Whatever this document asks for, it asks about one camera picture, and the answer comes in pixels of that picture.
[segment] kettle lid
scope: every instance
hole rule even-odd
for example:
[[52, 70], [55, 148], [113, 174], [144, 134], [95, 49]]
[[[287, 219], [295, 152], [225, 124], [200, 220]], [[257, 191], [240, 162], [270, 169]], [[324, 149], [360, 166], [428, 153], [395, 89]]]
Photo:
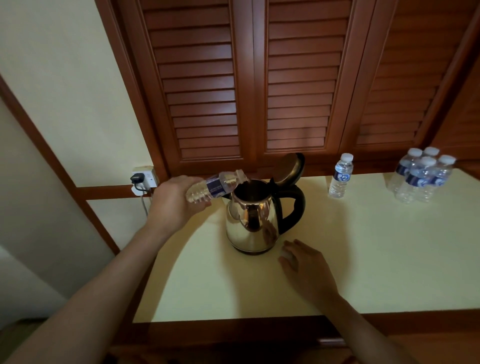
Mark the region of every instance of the kettle lid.
[[278, 187], [297, 183], [305, 168], [305, 156], [302, 153], [285, 154], [273, 168], [273, 182]]

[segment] black handle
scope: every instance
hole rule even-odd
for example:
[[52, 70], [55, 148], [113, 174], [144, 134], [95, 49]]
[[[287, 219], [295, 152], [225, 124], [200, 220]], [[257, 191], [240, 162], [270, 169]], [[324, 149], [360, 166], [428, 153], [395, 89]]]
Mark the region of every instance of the black handle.
[[[297, 186], [290, 186], [282, 188], [281, 190], [273, 193], [275, 199], [275, 210], [278, 219], [278, 233], [283, 234], [295, 226], [300, 221], [305, 211], [305, 196], [300, 188]], [[282, 204], [280, 198], [291, 197], [295, 199], [293, 204], [293, 211], [286, 218], [283, 217]]]

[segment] tilted water bottle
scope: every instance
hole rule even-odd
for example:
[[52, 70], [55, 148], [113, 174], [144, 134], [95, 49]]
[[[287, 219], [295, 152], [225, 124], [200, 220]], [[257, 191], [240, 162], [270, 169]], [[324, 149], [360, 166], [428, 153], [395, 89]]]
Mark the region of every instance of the tilted water bottle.
[[423, 150], [422, 157], [436, 157], [440, 153], [438, 148], [434, 146], [428, 146]]
[[335, 165], [335, 174], [330, 184], [328, 194], [335, 198], [341, 198], [345, 194], [347, 182], [353, 172], [353, 155], [350, 153], [343, 153], [340, 160]]
[[400, 186], [402, 185], [403, 181], [405, 180], [405, 176], [408, 174], [412, 163], [420, 158], [422, 154], [422, 150], [418, 148], [410, 148], [408, 153], [399, 161], [395, 173], [393, 174], [392, 178], [388, 183], [388, 189], [393, 193], [397, 192]]
[[418, 189], [424, 188], [433, 177], [435, 158], [422, 157], [412, 164], [407, 178], [395, 194], [397, 200], [409, 204], [415, 199]]
[[210, 201], [232, 192], [239, 184], [248, 181], [242, 170], [235, 172], [220, 172], [207, 180], [198, 182], [186, 193], [188, 202]]
[[452, 174], [453, 164], [456, 159], [452, 156], [443, 155], [438, 158], [437, 164], [432, 167], [433, 178], [416, 195], [416, 199], [421, 202], [430, 202], [433, 194], [438, 187], [443, 186]]

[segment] blue label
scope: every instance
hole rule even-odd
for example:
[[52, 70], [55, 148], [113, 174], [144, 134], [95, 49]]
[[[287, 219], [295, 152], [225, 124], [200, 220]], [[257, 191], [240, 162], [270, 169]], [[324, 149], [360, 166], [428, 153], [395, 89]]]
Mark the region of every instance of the blue label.
[[429, 182], [428, 180], [415, 177], [413, 174], [409, 174], [405, 181], [407, 181], [409, 185], [415, 186], [415, 187], [425, 187], [425, 185], [427, 185]]
[[434, 186], [440, 187], [443, 186], [447, 182], [447, 178], [442, 178], [442, 177], [433, 177], [430, 181], [430, 184], [433, 184]]
[[335, 174], [333, 175], [333, 178], [335, 178], [339, 182], [347, 182], [350, 180], [350, 175], [349, 174], [343, 174], [343, 173], [338, 173], [335, 171]]
[[222, 183], [220, 182], [218, 174], [210, 177], [208, 180], [206, 180], [206, 182], [207, 182], [208, 191], [210, 191], [210, 194], [212, 195], [213, 198], [225, 195], [226, 192], [223, 189], [223, 186], [222, 186]]
[[396, 167], [395, 172], [398, 173], [400, 176], [405, 176], [405, 175], [408, 173], [408, 168], [402, 166], [402, 165], [399, 163], [398, 166]]

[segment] water bottle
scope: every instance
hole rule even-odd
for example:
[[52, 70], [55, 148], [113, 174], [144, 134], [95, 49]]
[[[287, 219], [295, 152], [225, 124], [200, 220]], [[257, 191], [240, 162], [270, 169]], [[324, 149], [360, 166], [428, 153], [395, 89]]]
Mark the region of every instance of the water bottle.
[[415, 199], [418, 189], [425, 187], [433, 177], [435, 158], [422, 157], [419, 161], [412, 163], [410, 172], [405, 181], [395, 194], [397, 200], [409, 204]]
[[433, 194], [438, 187], [443, 186], [452, 174], [453, 164], [456, 158], [448, 155], [443, 155], [438, 158], [437, 164], [433, 166], [433, 177], [430, 182], [419, 191], [416, 198], [421, 202], [430, 202]]
[[335, 198], [342, 198], [345, 194], [347, 182], [350, 180], [350, 175], [353, 171], [353, 155], [350, 153], [343, 153], [342, 157], [335, 165], [335, 174], [330, 184], [328, 194]]
[[398, 191], [403, 181], [405, 180], [405, 176], [408, 174], [412, 163], [415, 162], [418, 158], [420, 158], [421, 155], [421, 149], [410, 148], [408, 150], [407, 154], [398, 163], [395, 173], [393, 174], [392, 178], [388, 183], [387, 188], [389, 191], [392, 191], [393, 193]]
[[186, 193], [188, 202], [210, 201], [229, 194], [239, 184], [248, 181], [247, 176], [242, 170], [235, 172], [220, 172], [215, 176], [194, 184]]
[[428, 146], [423, 150], [422, 157], [436, 157], [440, 153], [440, 149]]

